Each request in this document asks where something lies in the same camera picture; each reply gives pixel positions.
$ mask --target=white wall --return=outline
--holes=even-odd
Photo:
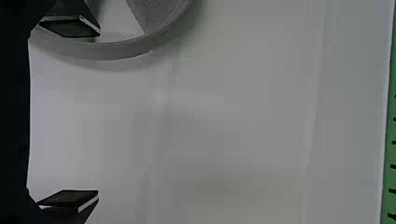
[[[141,32],[134,20],[120,19],[128,15],[126,2],[104,2],[100,20],[107,40]],[[90,62],[32,45],[34,198],[60,189],[99,189],[90,223],[145,223],[148,170],[171,65],[161,51]]]
[[[215,0],[174,59],[149,223],[298,223],[322,1]]]
[[[327,1],[307,224],[379,223],[393,1]]]
[[[336,27],[323,26],[324,2],[203,1],[187,36],[121,62],[66,59],[32,47],[32,194],[40,199],[59,189],[99,189],[101,203],[90,223],[284,224],[298,223],[301,214],[307,215],[303,223],[323,223],[322,216],[332,217],[328,209],[340,212],[332,223],[354,223],[341,210],[346,205],[337,205],[366,202],[352,191],[363,173],[342,168],[347,160],[361,161],[371,180],[379,174],[379,159],[371,160],[379,152],[369,148],[381,143],[382,126],[375,125],[383,115],[377,109],[384,103],[389,2],[330,4],[343,4]],[[103,15],[126,13],[123,4],[106,2],[106,10],[117,13]],[[114,27],[108,30],[114,38],[129,35],[125,29],[141,32],[117,17],[103,22]],[[323,51],[323,40],[334,50]],[[323,60],[329,52],[336,60]],[[315,124],[317,108],[323,123]],[[359,119],[351,116],[358,111]],[[343,126],[349,119],[353,128]],[[370,126],[375,129],[363,129]],[[324,127],[339,145],[312,144],[313,136],[327,134],[319,132]],[[360,142],[353,147],[352,140]],[[367,149],[359,159],[353,157],[358,147]],[[312,149],[309,170],[338,181],[338,191],[322,194],[325,182],[316,177],[305,183]],[[333,165],[330,159],[341,155]],[[350,202],[342,200],[347,192]],[[359,208],[376,207],[367,204]]]

